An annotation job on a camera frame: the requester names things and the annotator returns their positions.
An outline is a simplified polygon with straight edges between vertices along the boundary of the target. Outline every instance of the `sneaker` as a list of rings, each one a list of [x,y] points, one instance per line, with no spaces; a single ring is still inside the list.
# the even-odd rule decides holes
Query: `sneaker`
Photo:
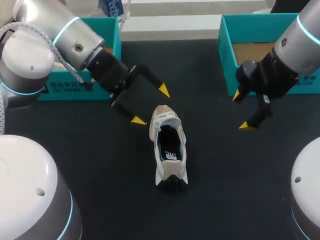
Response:
[[[155,185],[172,175],[188,184],[186,136],[178,115],[167,105],[154,110],[149,137],[154,142]]]

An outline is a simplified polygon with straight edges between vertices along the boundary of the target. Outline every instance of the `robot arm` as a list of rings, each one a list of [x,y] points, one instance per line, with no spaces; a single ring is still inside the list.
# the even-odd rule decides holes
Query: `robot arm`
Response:
[[[257,128],[271,116],[271,100],[284,96],[298,82],[320,67],[320,1],[310,0],[260,62],[245,61],[236,72],[239,83],[233,98],[241,102],[256,93],[259,110],[240,129]]]
[[[20,28],[4,46],[0,62],[1,87],[6,93],[7,107],[27,106],[37,100],[53,68],[53,54],[48,51],[48,46],[57,56],[60,55],[61,63],[86,88],[90,88],[92,83],[84,81],[74,69],[88,69],[92,78],[110,93],[111,107],[131,120],[137,116],[123,105],[122,100],[128,99],[127,94],[132,91],[130,96],[135,96],[137,87],[132,86],[136,82],[141,84],[147,80],[157,88],[157,92],[164,93],[161,96],[169,97],[165,84],[146,65],[129,69],[118,61],[104,49],[104,39],[61,2],[17,0],[13,18],[16,23],[11,24]],[[21,29],[21,24],[29,30]]]

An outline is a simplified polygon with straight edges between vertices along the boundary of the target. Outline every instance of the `teal bin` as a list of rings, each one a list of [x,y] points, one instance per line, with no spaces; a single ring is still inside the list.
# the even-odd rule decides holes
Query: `teal bin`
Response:
[[[104,38],[104,46],[112,48],[112,54],[121,60],[121,39],[118,19],[116,17],[82,18],[94,32]],[[78,74],[90,81],[90,72],[84,70]],[[53,70],[49,80],[39,97],[39,101],[69,101],[69,100],[108,100],[110,95],[98,83],[90,90],[81,86],[67,70]]]
[[[239,67],[232,44],[274,43],[297,15],[297,13],[275,13],[222,16],[218,50],[230,96],[234,96],[238,88],[236,71]],[[311,75],[300,75],[299,82],[288,94],[320,93],[319,79],[320,68]]]

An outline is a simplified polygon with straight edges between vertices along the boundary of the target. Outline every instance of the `cable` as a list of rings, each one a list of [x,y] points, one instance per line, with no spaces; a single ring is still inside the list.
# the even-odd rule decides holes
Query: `cable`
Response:
[[[5,134],[5,101],[0,89],[0,135]]]
[[[126,8],[125,8],[122,20],[121,20],[121,24],[120,24],[120,27],[119,27],[120,32],[122,32],[122,28],[124,27],[124,24],[125,24],[128,12],[129,12],[130,4],[131,4],[131,0],[128,0],[128,2],[126,3]]]
[[[33,31],[34,33],[38,34],[43,40],[46,41],[46,43],[49,45],[49,48],[51,50],[51,52],[53,52],[56,57],[59,59],[59,61],[61,62],[61,64],[71,73],[72,76],[75,77],[75,79],[81,83],[82,85],[86,85],[87,83],[83,80],[83,78],[81,76],[79,76],[76,71],[63,59],[63,57],[61,56],[61,54],[59,53],[58,49],[56,48],[56,46],[52,43],[52,41],[50,40],[50,38],[43,33],[41,30],[39,30],[38,28],[36,28],[35,26],[31,26],[27,23],[23,23],[23,22],[12,22],[12,23],[8,23],[7,25],[3,26],[2,28],[0,28],[0,38],[3,36],[3,34],[5,32],[7,32],[9,29],[16,29],[16,28],[26,28],[29,29],[31,31]]]

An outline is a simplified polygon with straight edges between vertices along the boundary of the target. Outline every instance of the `bolt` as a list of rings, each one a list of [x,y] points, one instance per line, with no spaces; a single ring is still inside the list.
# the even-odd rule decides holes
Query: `bolt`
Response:
[[[82,50],[84,49],[84,47],[83,47],[81,44],[77,44],[77,45],[75,45],[74,49],[75,49],[77,52],[82,52]]]
[[[284,39],[282,39],[282,41],[281,41],[281,47],[284,47],[286,44],[287,44],[287,39],[286,38],[284,38]]]

